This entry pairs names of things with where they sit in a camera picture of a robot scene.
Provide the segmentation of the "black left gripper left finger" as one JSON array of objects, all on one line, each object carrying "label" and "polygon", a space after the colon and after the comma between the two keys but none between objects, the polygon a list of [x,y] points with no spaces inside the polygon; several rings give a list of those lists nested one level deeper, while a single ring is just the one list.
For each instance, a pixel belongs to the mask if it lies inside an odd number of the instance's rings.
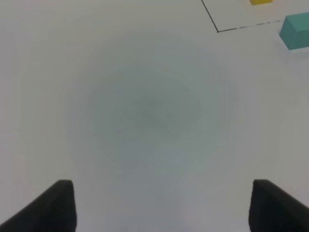
[{"label": "black left gripper left finger", "polygon": [[74,232],[76,228],[77,212],[71,180],[56,181],[0,225],[2,232]]}]

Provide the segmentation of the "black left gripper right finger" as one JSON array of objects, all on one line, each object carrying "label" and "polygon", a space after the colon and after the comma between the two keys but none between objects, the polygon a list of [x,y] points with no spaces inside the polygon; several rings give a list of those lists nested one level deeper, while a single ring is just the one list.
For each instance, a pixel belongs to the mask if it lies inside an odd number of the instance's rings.
[{"label": "black left gripper right finger", "polygon": [[308,232],[309,208],[271,181],[256,179],[249,228],[252,232]]}]

